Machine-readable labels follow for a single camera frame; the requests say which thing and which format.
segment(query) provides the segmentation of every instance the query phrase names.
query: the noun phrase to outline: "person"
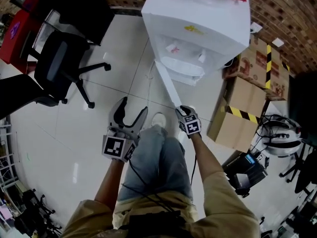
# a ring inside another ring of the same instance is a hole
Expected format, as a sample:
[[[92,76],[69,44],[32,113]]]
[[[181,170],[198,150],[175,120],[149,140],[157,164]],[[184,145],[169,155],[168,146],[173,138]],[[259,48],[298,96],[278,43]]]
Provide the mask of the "person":
[[[80,202],[62,238],[259,238],[260,226],[230,186],[199,133],[192,140],[203,181],[206,217],[197,220],[184,148],[156,114],[140,133],[122,188],[124,162],[112,160],[94,200]]]

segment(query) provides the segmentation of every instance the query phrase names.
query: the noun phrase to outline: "yellow label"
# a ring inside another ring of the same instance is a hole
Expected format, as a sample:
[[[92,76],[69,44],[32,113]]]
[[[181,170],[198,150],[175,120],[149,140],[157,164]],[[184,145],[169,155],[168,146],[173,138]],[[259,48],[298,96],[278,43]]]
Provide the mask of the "yellow label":
[[[194,32],[196,34],[201,34],[201,35],[204,34],[202,31],[199,31],[195,26],[185,26],[184,28],[185,28],[185,30],[190,31],[190,32]]]

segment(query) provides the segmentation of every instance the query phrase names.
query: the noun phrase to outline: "chair wheel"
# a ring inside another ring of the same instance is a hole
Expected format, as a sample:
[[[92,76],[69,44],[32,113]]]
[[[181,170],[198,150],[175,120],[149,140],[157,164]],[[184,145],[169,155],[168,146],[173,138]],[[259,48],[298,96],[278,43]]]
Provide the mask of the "chair wheel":
[[[109,70],[111,70],[111,64],[107,63],[107,65],[105,65],[105,71],[109,71]]]
[[[95,102],[89,103],[89,104],[88,104],[88,107],[89,107],[90,109],[93,109],[93,108],[95,107]]]

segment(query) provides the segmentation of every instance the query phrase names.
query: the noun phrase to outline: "black cable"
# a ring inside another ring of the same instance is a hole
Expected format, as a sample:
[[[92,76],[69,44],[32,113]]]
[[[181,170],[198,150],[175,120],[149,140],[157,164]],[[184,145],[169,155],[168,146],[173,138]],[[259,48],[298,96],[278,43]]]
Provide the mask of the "black cable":
[[[141,180],[141,182],[144,184],[144,186],[145,186],[146,188],[149,188],[150,186],[142,179],[142,177],[139,175],[139,173],[134,169],[134,167],[133,167],[133,165],[132,165],[132,162],[131,162],[131,159],[129,159],[129,164],[130,164],[131,169],[132,169],[132,170],[134,171],[134,173],[138,176],[138,178]],[[152,188],[149,188],[149,189],[150,189],[151,193],[153,193],[153,195],[155,195],[155,197],[156,197],[158,200],[161,201],[161,203],[163,203],[167,208],[169,208],[169,211],[170,211],[170,212],[171,212],[171,211],[174,212],[173,208],[171,208],[169,205],[167,205],[167,204],[163,201],[163,199],[162,199],[161,197],[159,197],[159,196],[154,192],[154,190],[152,190]]]
[[[197,163],[197,157],[195,155],[194,169],[193,169],[192,178],[191,178],[191,181],[190,181],[190,186],[193,184],[193,178],[194,178],[194,173],[195,173],[195,169],[196,169],[196,163]]]
[[[161,205],[158,201],[155,201],[155,200],[151,199],[150,197],[146,196],[145,194],[143,194],[143,193],[141,193],[141,192],[139,192],[139,191],[127,186],[127,185],[124,185],[123,183],[121,185],[126,187],[126,188],[128,188],[128,189],[130,189],[130,190],[132,190],[132,191],[134,191],[135,193],[140,194],[143,197],[146,197],[148,200],[150,200],[150,201],[154,202],[155,204],[157,204],[158,206],[164,208],[166,211],[171,212],[168,208],[166,208],[164,205]]]

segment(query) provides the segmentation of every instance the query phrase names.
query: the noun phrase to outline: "cardboard box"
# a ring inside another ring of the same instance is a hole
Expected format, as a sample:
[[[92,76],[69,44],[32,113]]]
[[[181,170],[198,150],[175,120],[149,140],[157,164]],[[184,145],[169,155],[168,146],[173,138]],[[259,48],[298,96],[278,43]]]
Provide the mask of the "cardboard box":
[[[271,63],[267,73],[269,53]],[[282,64],[278,51],[251,35],[250,46],[238,56],[232,66],[226,68],[224,78],[241,77],[262,88],[270,100],[287,100],[289,71],[285,67],[287,66]]]
[[[207,136],[215,143],[247,152],[258,128],[265,92],[239,78],[229,79]]]

